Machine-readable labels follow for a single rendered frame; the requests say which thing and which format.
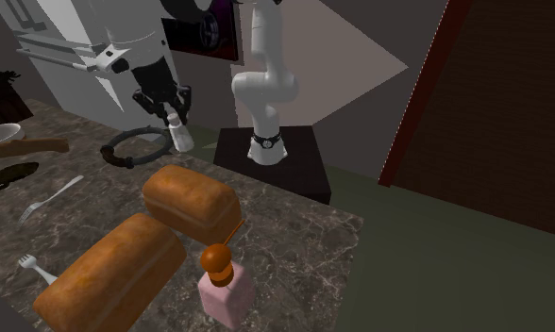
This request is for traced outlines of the small white fork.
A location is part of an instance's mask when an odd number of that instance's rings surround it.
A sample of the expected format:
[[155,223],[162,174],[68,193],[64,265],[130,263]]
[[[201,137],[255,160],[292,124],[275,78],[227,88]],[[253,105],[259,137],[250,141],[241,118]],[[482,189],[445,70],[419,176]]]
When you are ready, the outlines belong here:
[[37,259],[32,255],[23,255],[18,259],[18,263],[21,267],[25,269],[32,269],[37,272],[48,285],[51,285],[55,280],[58,279],[56,276],[41,268],[37,263]]

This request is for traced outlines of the brown wooden utensil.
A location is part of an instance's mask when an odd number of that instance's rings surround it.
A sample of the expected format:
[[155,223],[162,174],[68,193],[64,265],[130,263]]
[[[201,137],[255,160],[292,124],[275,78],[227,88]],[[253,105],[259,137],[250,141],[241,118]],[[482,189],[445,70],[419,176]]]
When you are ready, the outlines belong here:
[[0,143],[0,158],[24,156],[38,152],[67,153],[69,142],[64,138],[22,139]]

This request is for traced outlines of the small white bottle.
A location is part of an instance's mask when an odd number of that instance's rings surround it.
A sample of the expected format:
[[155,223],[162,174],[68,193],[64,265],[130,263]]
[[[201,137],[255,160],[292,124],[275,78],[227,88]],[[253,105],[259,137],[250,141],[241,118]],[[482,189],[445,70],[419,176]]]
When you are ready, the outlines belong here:
[[189,152],[194,148],[193,137],[187,127],[180,121],[177,113],[167,116],[168,129],[172,136],[174,146],[179,153]]

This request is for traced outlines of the dark oval object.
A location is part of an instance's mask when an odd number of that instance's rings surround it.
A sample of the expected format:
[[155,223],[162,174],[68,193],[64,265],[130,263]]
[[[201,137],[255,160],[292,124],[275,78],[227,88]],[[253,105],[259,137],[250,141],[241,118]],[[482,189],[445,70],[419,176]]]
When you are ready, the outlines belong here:
[[34,174],[40,164],[38,162],[18,163],[0,170],[0,191],[6,189],[11,183]]

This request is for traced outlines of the brown door with red frame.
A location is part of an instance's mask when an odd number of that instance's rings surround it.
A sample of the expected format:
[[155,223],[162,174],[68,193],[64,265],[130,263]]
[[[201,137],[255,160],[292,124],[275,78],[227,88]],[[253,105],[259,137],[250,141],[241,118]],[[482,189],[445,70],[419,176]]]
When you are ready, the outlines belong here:
[[447,0],[378,182],[555,234],[555,0]]

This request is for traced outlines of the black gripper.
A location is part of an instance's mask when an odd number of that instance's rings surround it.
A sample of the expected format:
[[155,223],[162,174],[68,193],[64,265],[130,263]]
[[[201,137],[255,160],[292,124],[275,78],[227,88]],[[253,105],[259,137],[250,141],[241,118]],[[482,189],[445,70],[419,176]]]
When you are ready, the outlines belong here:
[[148,114],[156,115],[164,122],[167,112],[163,103],[168,103],[176,111],[183,125],[188,123],[188,113],[192,106],[192,88],[178,85],[171,73],[165,57],[131,70],[139,89],[132,99]]

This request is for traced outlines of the long silver fork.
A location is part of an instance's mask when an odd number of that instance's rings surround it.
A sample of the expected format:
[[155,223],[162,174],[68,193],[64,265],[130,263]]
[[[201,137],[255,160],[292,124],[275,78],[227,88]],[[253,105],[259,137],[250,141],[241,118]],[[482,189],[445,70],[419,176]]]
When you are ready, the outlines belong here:
[[56,197],[58,197],[59,195],[61,195],[62,193],[64,193],[65,191],[67,191],[69,188],[71,188],[72,186],[74,186],[74,184],[78,183],[79,181],[81,181],[84,178],[84,175],[78,175],[75,178],[73,178],[72,180],[70,180],[66,185],[64,185],[62,188],[60,188],[58,191],[56,191],[54,194],[52,194],[50,197],[48,197],[47,199],[40,201],[40,202],[35,202],[32,203],[30,206],[28,206],[26,208],[26,210],[23,212],[23,214],[21,215],[21,217],[19,218],[18,222],[17,222],[17,226],[21,227],[24,222],[27,220],[27,218],[38,208],[42,207],[43,205],[51,202],[52,200],[54,200]]

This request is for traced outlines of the long brown bread loaf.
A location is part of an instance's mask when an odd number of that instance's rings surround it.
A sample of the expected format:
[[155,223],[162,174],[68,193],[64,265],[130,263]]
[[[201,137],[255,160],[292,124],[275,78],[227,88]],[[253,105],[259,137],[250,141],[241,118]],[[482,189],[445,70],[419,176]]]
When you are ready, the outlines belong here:
[[128,332],[186,256],[171,228],[137,213],[69,266],[33,309],[54,332]]

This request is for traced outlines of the dark potted plant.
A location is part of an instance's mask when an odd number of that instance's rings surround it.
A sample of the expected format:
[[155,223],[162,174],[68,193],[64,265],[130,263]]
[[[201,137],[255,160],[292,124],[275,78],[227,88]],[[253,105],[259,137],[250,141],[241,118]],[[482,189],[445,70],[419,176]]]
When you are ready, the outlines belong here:
[[0,71],[0,125],[20,123],[33,116],[12,83],[20,75],[13,71]]

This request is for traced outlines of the black robot stand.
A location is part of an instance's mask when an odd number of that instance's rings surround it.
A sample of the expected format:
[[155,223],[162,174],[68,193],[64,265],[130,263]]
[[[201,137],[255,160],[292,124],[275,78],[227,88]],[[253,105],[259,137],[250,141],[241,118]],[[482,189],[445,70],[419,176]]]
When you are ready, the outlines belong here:
[[252,127],[222,128],[213,163],[319,203],[330,203],[331,188],[311,126],[283,126],[288,156],[270,166],[247,157],[252,134]]

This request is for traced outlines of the dark wall picture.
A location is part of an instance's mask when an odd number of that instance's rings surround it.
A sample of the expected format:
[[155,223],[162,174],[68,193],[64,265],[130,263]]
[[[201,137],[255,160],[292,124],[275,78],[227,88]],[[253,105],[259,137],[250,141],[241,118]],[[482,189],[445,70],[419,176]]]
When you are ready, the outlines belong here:
[[171,50],[239,60],[233,0],[211,0],[207,10],[201,10],[195,0],[160,2],[168,13],[161,22]]

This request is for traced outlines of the pink bottle with brown stopper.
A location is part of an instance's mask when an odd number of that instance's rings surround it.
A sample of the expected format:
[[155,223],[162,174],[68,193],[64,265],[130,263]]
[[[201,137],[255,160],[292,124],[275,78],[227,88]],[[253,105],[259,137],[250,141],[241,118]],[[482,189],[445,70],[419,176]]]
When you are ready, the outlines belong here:
[[255,298],[253,279],[246,268],[232,259],[227,246],[244,220],[222,242],[210,245],[200,257],[205,271],[198,282],[204,311],[231,331],[240,328]]

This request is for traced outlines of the white bowl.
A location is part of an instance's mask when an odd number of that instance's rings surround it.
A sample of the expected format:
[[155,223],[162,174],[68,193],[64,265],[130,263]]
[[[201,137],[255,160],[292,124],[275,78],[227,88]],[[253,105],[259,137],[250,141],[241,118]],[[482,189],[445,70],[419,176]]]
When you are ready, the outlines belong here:
[[25,138],[25,131],[19,124],[0,124],[0,143],[21,140]]

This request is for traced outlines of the short brown bread loaf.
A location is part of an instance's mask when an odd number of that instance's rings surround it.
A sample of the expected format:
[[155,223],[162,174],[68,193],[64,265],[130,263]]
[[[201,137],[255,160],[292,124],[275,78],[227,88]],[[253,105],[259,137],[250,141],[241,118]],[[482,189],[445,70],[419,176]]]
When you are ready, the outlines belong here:
[[234,189],[174,164],[144,183],[143,200],[155,219],[206,245],[224,242],[242,221]]

